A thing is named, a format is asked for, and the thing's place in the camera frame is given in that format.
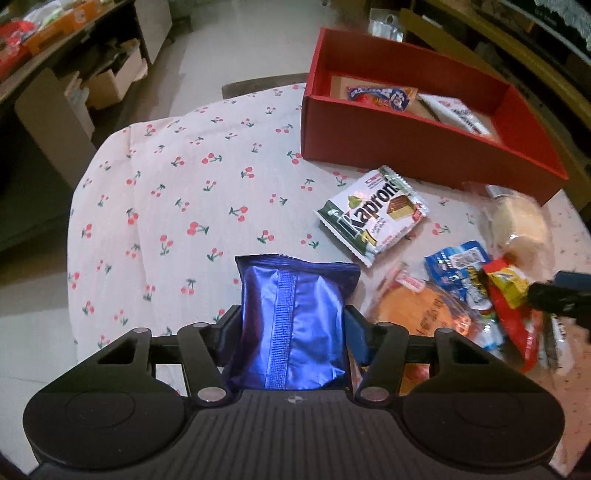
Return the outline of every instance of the tiled floor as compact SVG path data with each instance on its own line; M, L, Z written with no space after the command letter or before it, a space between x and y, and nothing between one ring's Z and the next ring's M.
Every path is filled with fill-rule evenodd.
M191 18L193 32L180 28L142 81L128 123L221 100L227 83L307 72L319 28L337 23L320 0L218 0ZM27 472L36 461L24 407L75 363L65 248L65 233L53 232L0 254L0 450Z

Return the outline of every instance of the red candy package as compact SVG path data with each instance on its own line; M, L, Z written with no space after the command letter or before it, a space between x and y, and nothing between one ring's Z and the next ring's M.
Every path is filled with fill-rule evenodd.
M482 269L485 273L491 274L509 265L510 262L504 258L498 258L484 265ZM541 312L532 310L527 303L512 309L499 287L491 281L488 283L488 292L501 324L525 361L522 371L531 370L538 361Z

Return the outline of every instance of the red cardboard box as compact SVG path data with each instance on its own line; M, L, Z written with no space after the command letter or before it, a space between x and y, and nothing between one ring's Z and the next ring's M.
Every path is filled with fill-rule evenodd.
M489 140L413 113L331 97L333 77L416 87L455 97L489 118ZM302 155L377 168L461 188L496 184L547 202L569 179L517 89L446 56L406 43L322 29L304 93Z

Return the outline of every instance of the blue snack package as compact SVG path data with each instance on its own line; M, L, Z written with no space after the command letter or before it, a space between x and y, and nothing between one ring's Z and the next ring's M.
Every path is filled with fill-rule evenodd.
M431 279L482 316L494 317L494 308L483 281L482 266L490 261L480 243L471 240L425 257Z
M347 97L357 103L391 108L404 112L408 104L417 96L413 87L347 87Z
M224 369L234 389L313 390L345 380L342 313L357 286L355 264L283 255L236 257L242 336Z

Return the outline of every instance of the tablecloth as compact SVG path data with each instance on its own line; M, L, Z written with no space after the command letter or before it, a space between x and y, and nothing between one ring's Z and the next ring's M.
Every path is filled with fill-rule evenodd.
M304 87L131 125L105 141L74 193L70 214L69 310L79 360L135 327L172 335L189 323L216 322L241 300L237 255L357 261L313 210L365 170L302 158ZM362 312L394 262L420 268L425 255L441 248L483 242L478 211L463 192L409 182L431 212L371 269L362 267L353 298ZM557 269L591 273L591 239L564 192L544 208ZM562 473L591 437L591 351L581 329L571 327L569 334L575 369L553 380L532 374L565 410L566 435L553 460ZM178 381L174 375L159 370L159 378L171 383Z

